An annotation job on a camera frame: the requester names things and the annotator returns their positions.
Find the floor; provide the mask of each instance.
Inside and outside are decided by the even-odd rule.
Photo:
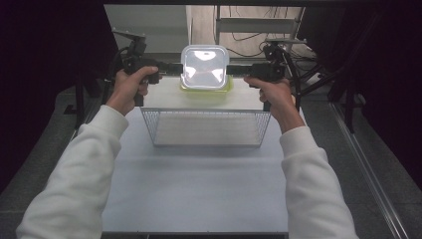
[[[193,43],[212,44],[212,10],[213,7],[195,7],[197,20],[194,24]],[[247,9],[232,7],[232,15],[258,17],[265,16],[269,8]],[[282,16],[285,10],[279,9]],[[289,9],[289,14],[294,16],[295,9]],[[228,7],[222,10],[228,15]],[[245,34],[236,37],[247,37]],[[222,35],[222,44],[227,48],[238,51],[243,55],[252,55],[259,52],[258,46],[262,39],[258,37],[245,41],[235,41],[231,34]],[[306,47],[296,46],[295,51],[304,56],[311,56]],[[312,63],[304,63],[303,67],[311,67]],[[313,135],[319,146],[323,147],[328,155],[329,162],[336,172],[340,181],[344,200],[352,213],[356,232],[359,238],[387,239],[394,238],[384,217],[382,207],[375,199],[374,192],[365,180],[364,173],[356,159],[353,150],[347,142],[347,138],[341,130],[332,107],[326,100],[329,86],[325,86],[312,94],[304,97],[302,108],[307,123],[312,129]],[[60,93],[56,98],[56,109],[51,120],[40,137],[37,145],[27,158],[26,162],[11,181],[9,186],[0,195],[0,238],[15,238],[14,231],[22,220],[23,213],[31,200],[43,190],[49,174],[55,167],[61,153],[75,133],[76,117],[64,115],[68,105],[75,104],[75,91],[68,89]],[[100,106],[99,99],[86,97],[87,114],[94,113]],[[393,208],[399,215],[401,222],[408,233],[408,238],[422,238],[422,192],[411,180],[403,166],[389,150],[385,143],[367,123],[360,109],[354,110],[353,123],[355,138],[361,150],[369,161],[376,178],[382,185],[383,190],[392,203]],[[186,238],[198,237],[195,235],[151,235],[149,238]],[[209,235],[201,238],[237,238],[240,236]],[[139,235],[105,234],[103,238],[143,238]],[[280,235],[250,235],[247,238],[283,238]]]

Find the wrist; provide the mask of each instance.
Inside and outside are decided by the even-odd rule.
[[[125,107],[122,103],[122,100],[118,99],[116,96],[112,95],[105,104],[106,106],[113,108],[117,112],[121,113],[123,116],[127,114]]]
[[[284,107],[280,110],[280,116],[277,118],[282,133],[293,128],[305,126],[305,122],[295,106]]]

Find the hand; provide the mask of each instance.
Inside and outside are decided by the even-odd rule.
[[[257,78],[246,77],[245,82],[260,88],[260,101],[271,103],[271,115],[279,122],[282,132],[305,125],[295,107],[289,80],[281,79],[279,83],[268,83]]]
[[[140,84],[141,81],[157,71],[156,67],[143,67],[130,76],[124,70],[118,71],[115,77],[114,92],[106,105],[126,116],[134,108],[134,96],[148,94],[148,84]]]

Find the clear plastic lid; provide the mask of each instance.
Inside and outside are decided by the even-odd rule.
[[[181,84],[186,89],[216,91],[228,82],[229,53],[222,46],[190,45],[183,49]]]

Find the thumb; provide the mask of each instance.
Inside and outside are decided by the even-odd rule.
[[[135,73],[131,75],[134,81],[136,81],[138,84],[142,79],[144,79],[146,76],[154,74],[158,71],[157,67],[143,67],[139,70],[137,70]]]

